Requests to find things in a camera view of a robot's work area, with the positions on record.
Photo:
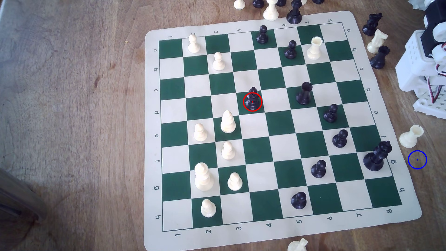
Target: wooden table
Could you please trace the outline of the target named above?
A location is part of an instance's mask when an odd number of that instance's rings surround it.
[[[262,19],[247,1],[4,0],[0,17],[1,168],[29,183],[49,206],[16,250],[141,250],[144,187],[144,39],[177,26]],[[279,17],[290,9],[279,8]],[[304,236],[308,250],[445,250],[446,120],[414,112],[395,65],[423,29],[424,12],[407,0],[326,0],[303,15],[349,10],[362,27],[383,13],[386,67],[375,70],[399,136],[425,134],[413,149],[428,163],[409,168],[423,216],[415,221]],[[364,44],[370,37],[363,35]],[[284,251],[301,237],[212,250]]]

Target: blue circle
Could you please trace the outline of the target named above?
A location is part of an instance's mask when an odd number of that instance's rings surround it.
[[[420,167],[420,168],[414,168],[414,167],[410,164],[410,156],[411,156],[412,153],[414,153],[414,152],[421,152],[422,154],[424,154],[424,156],[426,157],[426,163],[424,163],[424,166],[422,166],[422,167]],[[426,164],[427,164],[427,156],[426,156],[426,154],[425,154],[423,151],[415,150],[415,151],[413,151],[413,152],[411,152],[411,153],[409,154],[409,157],[407,157],[407,162],[409,163],[409,166],[410,166],[411,168],[413,168],[413,169],[422,169],[422,168],[425,167]]]

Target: black chess piece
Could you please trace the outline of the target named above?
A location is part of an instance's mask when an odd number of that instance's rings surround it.
[[[325,167],[327,163],[323,160],[319,160],[316,164],[311,167],[311,174],[316,178],[322,178],[325,175]]]
[[[307,105],[311,100],[311,93],[310,91],[313,89],[313,86],[308,83],[304,82],[302,84],[302,90],[299,92],[299,94],[296,96],[296,100],[301,105]]]
[[[295,209],[302,209],[306,206],[306,194],[304,192],[298,192],[291,197],[291,205]]]
[[[364,156],[364,165],[370,171],[379,171],[383,168],[383,159],[387,158],[387,154],[392,151],[390,141],[381,141],[373,152]]]
[[[347,136],[347,130],[342,129],[333,137],[331,141],[335,147],[343,148],[347,144]]]
[[[375,69],[382,69],[386,64],[386,56],[389,55],[390,49],[383,45],[378,49],[378,54],[370,59],[370,65]]]
[[[337,112],[338,112],[338,105],[337,104],[330,105],[328,110],[324,113],[325,121],[329,123],[335,122],[336,119],[338,119]]]

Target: red circle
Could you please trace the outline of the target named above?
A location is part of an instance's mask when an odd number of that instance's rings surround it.
[[[246,96],[248,96],[248,95],[251,94],[251,93],[257,94],[257,96],[259,96],[259,98],[260,98],[260,106],[259,106],[259,108],[255,109],[254,111],[248,109],[248,108],[246,107],[246,105],[245,105],[245,98],[246,98]],[[262,101],[262,97],[260,97],[260,95],[259,95],[258,93],[255,93],[255,92],[250,92],[250,93],[246,94],[246,95],[243,97],[243,106],[245,107],[246,110],[248,110],[248,111],[250,111],[250,112],[255,112],[255,111],[259,110],[260,107],[262,107],[262,103],[263,103],[263,101]]]

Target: chessboard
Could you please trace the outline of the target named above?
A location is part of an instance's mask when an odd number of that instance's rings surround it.
[[[267,26],[268,42],[256,38]],[[190,53],[194,34],[200,50]],[[313,37],[321,56],[307,57]],[[285,57],[296,41],[297,56]],[[153,30],[145,38],[144,243],[148,251],[181,251],[349,230],[418,219],[421,208],[398,147],[358,25],[351,12]],[[213,68],[220,52],[225,67]],[[312,84],[310,102],[296,95]],[[256,111],[244,100],[255,87]],[[324,113],[338,105],[337,120]],[[220,128],[223,113],[236,128]],[[194,139],[195,125],[207,131]],[[332,138],[348,132],[345,147]],[[381,141],[392,151],[379,171],[364,165]],[[222,157],[231,142],[235,157]],[[316,178],[311,168],[326,162]],[[194,167],[205,163],[214,179],[197,189]],[[243,185],[228,188],[230,174]],[[291,198],[306,194],[296,209]],[[210,200],[215,214],[201,213]]]

